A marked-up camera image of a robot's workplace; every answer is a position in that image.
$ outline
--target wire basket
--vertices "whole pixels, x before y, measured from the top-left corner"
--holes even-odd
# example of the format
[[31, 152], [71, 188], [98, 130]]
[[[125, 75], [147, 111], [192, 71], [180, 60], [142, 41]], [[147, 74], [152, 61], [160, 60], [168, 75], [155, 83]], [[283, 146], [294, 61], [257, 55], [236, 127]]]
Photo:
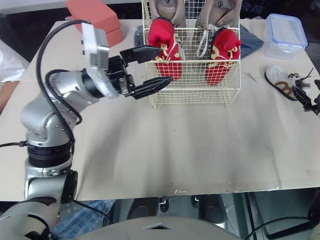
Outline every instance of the wire basket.
[[[175, 39], [181, 46], [185, 60], [170, 61], [171, 66], [179, 65], [181, 77], [177, 81], [172, 81], [167, 87], [150, 96], [153, 106], [156, 108], [158, 104], [224, 104], [228, 107], [236, 98], [241, 88], [240, 60], [210, 60], [211, 47], [208, 48], [202, 58], [197, 57], [196, 52], [200, 39], [204, 31], [195, 28], [195, 23], [200, 14], [205, 0], [184, 0], [186, 28], [175, 28]], [[152, 24], [150, 3], [142, 0], [142, 16], [143, 16], [143, 40], [144, 44], [148, 44], [149, 30]], [[239, 21], [229, 26], [240, 38]], [[208, 42], [212, 42], [213, 33], [209, 30]], [[157, 66], [158, 61], [149, 61], [146, 63], [146, 75], [148, 79], [161, 77], [160, 70]], [[231, 67], [225, 74], [223, 79], [210, 84], [207, 81], [206, 70], [208, 65], [211, 71], [219, 78], [219, 74], [223, 71], [224, 64]]]

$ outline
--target plastic food container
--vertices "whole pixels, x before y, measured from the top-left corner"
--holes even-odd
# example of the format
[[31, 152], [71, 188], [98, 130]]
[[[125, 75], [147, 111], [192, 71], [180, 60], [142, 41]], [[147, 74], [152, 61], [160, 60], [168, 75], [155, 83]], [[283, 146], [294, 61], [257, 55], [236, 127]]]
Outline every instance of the plastic food container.
[[272, 13], [264, 28], [264, 54], [276, 59], [294, 59], [308, 45], [299, 18]]

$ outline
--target table surface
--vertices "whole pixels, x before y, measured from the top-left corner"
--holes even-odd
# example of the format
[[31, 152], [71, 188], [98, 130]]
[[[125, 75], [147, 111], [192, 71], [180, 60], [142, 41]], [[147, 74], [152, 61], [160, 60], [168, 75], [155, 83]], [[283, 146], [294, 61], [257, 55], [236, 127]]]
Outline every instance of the table surface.
[[[123, 42], [110, 56], [133, 47], [141, 20], [121, 20]], [[56, 22], [54, 28], [62, 22]], [[241, 20], [262, 38], [264, 20]], [[84, 67], [81, 34], [72, 26], [48, 45], [42, 72]], [[264, 70], [279, 64], [308, 74], [305, 51], [295, 60], [266, 57], [260, 49], [241, 61], [241, 90], [229, 108], [222, 104], [160, 105], [148, 98], [102, 98], [81, 114], [72, 168], [79, 173], [79, 200], [142, 198], [317, 187], [320, 183], [319, 119], [303, 112], [267, 84]], [[128, 67], [136, 82], [145, 65]], [[250, 73], [256, 82], [243, 73]], [[314, 70], [308, 82], [319, 78]], [[0, 116], [0, 144], [25, 139], [24, 105], [39, 94], [35, 59]], [[23, 200], [27, 150], [0, 148], [0, 201]]]

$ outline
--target red shoe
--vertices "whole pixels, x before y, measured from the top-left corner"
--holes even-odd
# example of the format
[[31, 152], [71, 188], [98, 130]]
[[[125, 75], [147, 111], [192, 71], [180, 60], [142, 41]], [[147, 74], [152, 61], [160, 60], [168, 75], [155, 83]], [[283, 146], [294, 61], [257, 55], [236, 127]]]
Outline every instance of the red shoe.
[[177, 81], [182, 75], [182, 64], [170, 61], [180, 61], [179, 45], [174, 37], [175, 29], [170, 20], [157, 18], [149, 31], [149, 45], [162, 48], [162, 52], [154, 59], [156, 67], [163, 77], [173, 77]]
[[[227, 28], [220, 28], [213, 36], [211, 60], [239, 59], [241, 41], [237, 35]], [[205, 71], [206, 81], [211, 86], [220, 83], [234, 62], [213, 62]]]

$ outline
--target container lid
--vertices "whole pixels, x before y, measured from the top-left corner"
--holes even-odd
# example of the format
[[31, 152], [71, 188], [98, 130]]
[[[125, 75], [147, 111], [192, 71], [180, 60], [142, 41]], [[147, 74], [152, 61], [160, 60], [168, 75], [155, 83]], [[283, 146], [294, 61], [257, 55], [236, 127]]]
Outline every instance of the container lid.
[[305, 48], [308, 45], [301, 21], [295, 16], [272, 13], [267, 17], [271, 40], [280, 45]]

